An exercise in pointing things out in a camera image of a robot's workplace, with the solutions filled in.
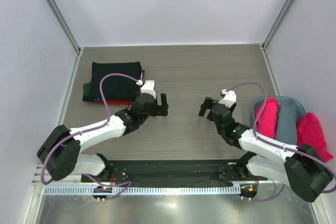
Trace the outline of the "black t shirt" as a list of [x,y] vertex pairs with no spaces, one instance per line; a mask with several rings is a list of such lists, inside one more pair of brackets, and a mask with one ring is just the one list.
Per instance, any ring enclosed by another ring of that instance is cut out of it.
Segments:
[[[143,70],[140,62],[126,63],[92,63],[91,68],[91,87],[88,96],[83,96],[85,102],[95,102],[102,99],[99,89],[100,81],[103,77],[111,73],[121,73],[131,76],[136,80],[141,80]],[[103,94],[106,100],[127,100],[134,101],[140,87],[135,81],[121,76],[112,76],[105,79],[102,85]]]

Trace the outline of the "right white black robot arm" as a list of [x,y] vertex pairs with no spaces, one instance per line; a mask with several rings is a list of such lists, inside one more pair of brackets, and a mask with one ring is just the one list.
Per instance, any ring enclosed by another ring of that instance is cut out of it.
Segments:
[[245,150],[252,157],[236,167],[241,179],[265,177],[280,182],[307,202],[314,202],[333,181],[335,172],[327,167],[316,150],[307,144],[301,147],[278,142],[234,120],[235,101],[206,97],[199,116],[209,110],[207,119],[213,121],[217,133],[230,146]]

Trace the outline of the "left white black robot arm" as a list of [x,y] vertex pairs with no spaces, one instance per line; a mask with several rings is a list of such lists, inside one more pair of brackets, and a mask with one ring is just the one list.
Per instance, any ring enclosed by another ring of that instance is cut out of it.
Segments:
[[139,129],[151,116],[167,116],[169,105],[165,93],[161,104],[151,94],[139,95],[128,108],[111,115],[109,119],[85,127],[68,129],[64,125],[54,128],[37,152],[43,164],[41,182],[45,185],[45,173],[50,181],[60,181],[71,174],[88,175],[106,182],[113,173],[111,163],[102,155],[83,152],[111,138],[123,137]]

